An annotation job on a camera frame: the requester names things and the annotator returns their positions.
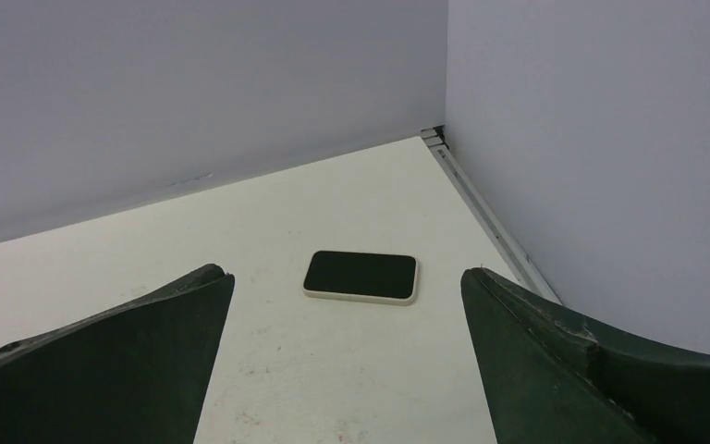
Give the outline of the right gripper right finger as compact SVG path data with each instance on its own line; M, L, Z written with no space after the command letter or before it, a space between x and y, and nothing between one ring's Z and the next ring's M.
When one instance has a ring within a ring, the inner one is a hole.
M710 354L646 339L487 268L461 298L500 443L710 443Z

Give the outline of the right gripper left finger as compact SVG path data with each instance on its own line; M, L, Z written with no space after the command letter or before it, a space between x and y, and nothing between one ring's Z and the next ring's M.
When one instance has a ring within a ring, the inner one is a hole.
M0 443L191 443L235 279L209 264L0 348Z

